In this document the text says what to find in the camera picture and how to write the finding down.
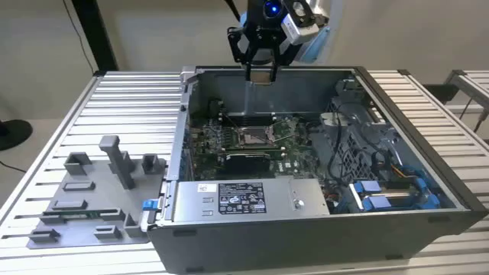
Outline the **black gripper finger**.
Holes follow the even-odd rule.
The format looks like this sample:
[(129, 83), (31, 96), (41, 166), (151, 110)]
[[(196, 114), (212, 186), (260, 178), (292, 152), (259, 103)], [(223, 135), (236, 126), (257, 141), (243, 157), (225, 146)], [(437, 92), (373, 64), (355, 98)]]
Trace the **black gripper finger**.
[(252, 61), (256, 55), (256, 45), (253, 41), (248, 42), (245, 47), (245, 51), (241, 51), (239, 47), (239, 43), (247, 38), (244, 28), (241, 27), (229, 27), (228, 28), (228, 43), (231, 46), (232, 56), (235, 62), (240, 63), (244, 67), (245, 71), (245, 80), (251, 81), (251, 72), (252, 72)]
[(275, 82), (277, 78), (279, 68), (288, 66), (295, 59), (295, 45), (289, 41), (284, 41), (272, 48), (272, 70), (269, 73), (269, 81)]

